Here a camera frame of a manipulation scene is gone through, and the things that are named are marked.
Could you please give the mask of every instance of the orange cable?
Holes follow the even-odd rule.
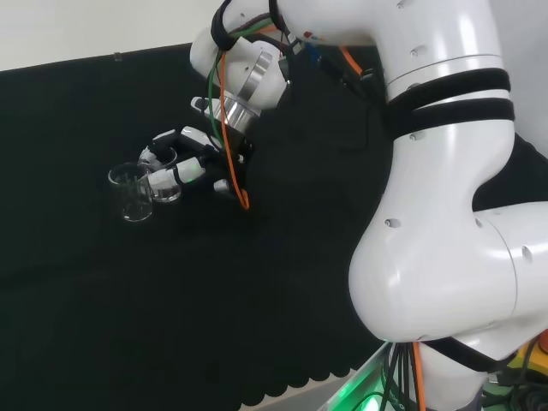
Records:
[[[426,411],[425,381],[422,375],[422,362],[420,361],[420,351],[419,351],[418,342],[413,343],[413,351],[414,351],[415,367],[417,368],[417,385],[419,386],[418,387],[418,391],[419,391],[418,395],[419,395],[419,403],[420,403],[419,411]]]
[[[348,62],[348,64],[350,64],[350,67],[352,67],[352,69],[354,69],[354,71],[358,75],[361,75],[363,70],[361,69],[360,65],[354,60],[354,58],[352,57],[348,49],[344,46],[339,47],[339,49],[341,50],[341,53],[344,56],[344,58],[346,58],[346,61]]]
[[[265,34],[265,33],[272,33],[272,32],[277,32],[277,28],[273,24],[270,24],[269,26],[266,26],[265,28],[261,28],[260,30],[258,30],[257,34]]]
[[[230,154],[230,147],[229,147],[229,138],[226,132],[226,124],[224,123],[224,119],[226,117],[226,112],[224,110],[224,64],[226,60],[226,55],[223,53],[221,56],[221,75],[220,75],[220,83],[221,83],[221,128],[223,129],[223,140],[224,140],[224,149],[226,150],[227,158],[229,159],[229,168],[230,168],[230,175],[232,176],[232,183],[234,184],[234,190],[236,191],[236,194],[238,195],[238,199],[240,200],[240,204],[243,207],[244,210],[249,210],[249,198],[247,197],[246,190],[240,191],[240,186],[238,186],[238,181],[236,180],[236,174],[234,172],[234,165],[232,164],[232,155]]]

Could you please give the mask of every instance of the metal ring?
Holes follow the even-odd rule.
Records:
[[[253,67],[253,70],[251,70],[251,74],[247,77],[246,82],[243,83],[243,86],[238,93],[238,98],[241,98],[244,101],[249,101],[255,90],[257,90],[260,81],[263,80],[263,76],[271,65],[271,62],[272,56],[266,51],[262,51],[259,59]]]

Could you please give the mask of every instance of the green light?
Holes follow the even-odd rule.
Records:
[[[343,398],[344,396],[346,396],[346,393],[348,392],[348,388],[349,386],[347,385],[341,390],[341,392],[339,392],[339,398]]]
[[[361,411],[378,411],[378,402],[372,396],[361,406]]]

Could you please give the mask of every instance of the orange part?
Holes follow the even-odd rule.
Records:
[[[358,74],[358,75],[361,75],[361,73],[363,72],[363,70],[361,69],[360,65],[354,60],[354,58],[352,57],[352,55],[350,54],[350,52],[348,51],[348,49],[346,47],[339,47],[339,49],[341,49],[341,53],[342,55],[344,56],[344,58],[346,58],[346,61],[348,62],[348,64],[350,64],[350,67],[352,67],[352,69]]]
[[[223,53],[221,56],[221,74],[220,74],[220,83],[221,83],[221,128],[223,129],[223,140],[224,140],[224,149],[226,150],[226,156],[229,160],[230,175],[232,176],[232,183],[234,184],[234,190],[236,195],[240,200],[240,204],[244,210],[249,210],[249,198],[247,197],[246,190],[240,191],[240,186],[238,186],[238,181],[236,180],[236,173],[234,172],[234,165],[232,164],[232,156],[230,155],[230,146],[229,138],[226,132],[226,124],[224,124],[224,119],[226,118],[226,112],[224,110],[224,64],[226,62],[226,55]]]
[[[546,354],[548,354],[548,331],[543,332],[542,335],[540,336],[539,347]]]
[[[414,351],[415,367],[417,369],[417,385],[419,386],[418,387],[419,402],[420,402],[419,411],[426,411],[425,380],[424,380],[424,376],[422,375],[422,362],[420,361],[420,350],[419,350],[418,342],[413,343],[413,351]]]
[[[273,24],[270,24],[269,26],[266,26],[265,28],[261,28],[260,30],[257,31],[258,34],[265,34],[265,33],[272,33],[272,32],[277,32],[277,28],[276,26],[274,26]]]

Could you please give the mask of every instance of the cable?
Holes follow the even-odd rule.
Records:
[[[527,382],[525,381],[525,376],[527,374],[527,368],[529,367],[529,361],[531,360],[531,355],[533,354],[535,345],[539,341],[539,337],[540,336],[536,336],[527,346],[527,350],[523,357],[523,364],[521,365],[520,377],[518,381],[516,381],[516,384],[514,384],[514,386],[509,392],[507,392],[506,394],[502,396],[498,396],[495,394],[489,395],[489,398],[483,401],[482,405],[484,408],[492,407],[498,404],[503,404],[507,402],[508,400],[510,400],[510,406],[512,406],[512,403],[519,398],[520,387],[522,385],[527,385]]]
[[[268,27],[270,24],[272,24],[272,20],[271,19],[266,19],[266,20],[260,21],[259,23],[253,24],[252,26],[250,26],[250,28],[247,28],[245,30],[241,30],[239,32],[233,32],[233,33],[230,34],[230,37],[233,37],[233,38],[245,37],[248,34],[255,33],[256,31],[260,30],[261,28]]]
[[[394,371],[396,370],[396,363],[398,360],[399,351],[397,350],[396,345],[393,345],[393,347],[394,347],[394,351],[392,353],[392,361],[390,362],[390,369],[388,370],[388,374],[386,374],[386,385],[384,386],[383,401],[380,404],[379,411],[386,410],[386,403],[388,402],[388,397],[390,396],[390,387],[392,386],[392,379],[394,376]]]
[[[363,404],[365,401],[367,401],[369,398],[372,398],[374,396],[383,396],[382,393],[380,392],[372,392],[371,394],[367,394],[366,396],[364,396],[360,402],[358,402],[356,405],[354,405],[354,408],[352,408],[351,411],[356,411],[358,409],[358,407]]]
[[[417,377],[417,363],[416,363],[416,358],[414,356],[413,344],[408,345],[408,352],[411,357],[411,372],[413,374],[415,401],[417,402],[417,408],[419,408],[420,407],[420,401],[419,401],[419,395],[418,395],[419,378]]]
[[[521,372],[520,372],[520,379],[519,382],[521,384],[525,383],[525,376],[527,375],[527,369],[529,368],[529,362],[531,361],[531,355],[533,354],[533,350],[537,343],[539,342],[541,335],[537,335],[527,346],[527,350],[525,352],[525,356],[523,357],[523,364],[521,365]],[[512,394],[511,394],[511,400],[510,400],[510,408],[517,407],[517,403],[519,401],[519,391],[520,391],[520,385],[516,384],[512,388]]]
[[[219,130],[217,129],[217,121],[215,120],[215,114],[213,113],[213,76],[215,75],[215,69],[217,68],[217,65],[219,63],[219,60],[221,58],[221,52],[219,51],[217,54],[217,58],[215,59],[215,64],[213,65],[211,72],[209,73],[209,86],[208,86],[208,97],[209,97],[209,118],[211,121],[211,128],[213,130],[213,134],[215,134],[215,138],[221,143],[221,146],[223,145],[223,139],[221,138],[221,134],[219,133]]]
[[[402,356],[402,348],[400,348],[400,357]],[[403,367],[402,362],[397,362],[397,401],[398,403],[402,403],[402,373],[403,373]]]
[[[339,47],[339,50],[341,51],[342,55],[344,56],[348,64],[350,64],[350,67],[356,72],[357,75],[361,76],[361,73],[363,73],[363,69],[354,60],[354,58],[352,57],[348,49],[346,47],[341,46]]]
[[[409,346],[407,344],[403,344],[403,383],[405,385],[405,396],[403,396],[403,399],[405,400],[404,407],[407,411],[411,409],[411,395],[409,394]]]
[[[236,28],[235,30],[232,30],[230,32],[230,34],[233,34],[233,33],[237,33],[237,32],[241,32],[243,30],[246,30],[248,28],[250,28],[251,26],[253,26],[254,24],[257,24],[263,20],[266,20],[266,19],[269,19],[271,16],[270,13],[264,13],[262,15],[258,15],[257,17],[254,17],[252,18],[250,21],[246,21],[245,24],[239,26],[238,28]]]
[[[277,28],[273,24],[270,24],[269,26],[267,26],[265,28],[261,28],[260,30],[258,30],[257,34],[267,34],[267,33],[272,33],[272,32],[277,32]]]
[[[238,186],[238,181],[236,180],[236,175],[234,171],[234,165],[232,164],[232,153],[230,152],[230,146],[229,146],[229,138],[226,132],[226,124],[224,123],[224,119],[226,117],[226,113],[224,112],[224,64],[226,62],[226,54],[223,53],[221,56],[221,128],[223,129],[223,140],[224,140],[224,148],[226,151],[227,159],[229,160],[229,168],[230,168],[230,175],[232,176],[232,183],[234,184],[234,190],[236,191],[236,195],[238,196],[238,199],[240,200],[240,204],[243,207],[244,210],[249,210],[249,198],[247,197],[246,190],[241,190]]]
[[[422,375],[422,363],[420,362],[420,351],[419,343],[413,342],[413,353],[414,353],[414,364],[417,372],[417,405],[419,406],[419,411],[426,411],[426,402],[425,402],[425,383],[424,377]]]

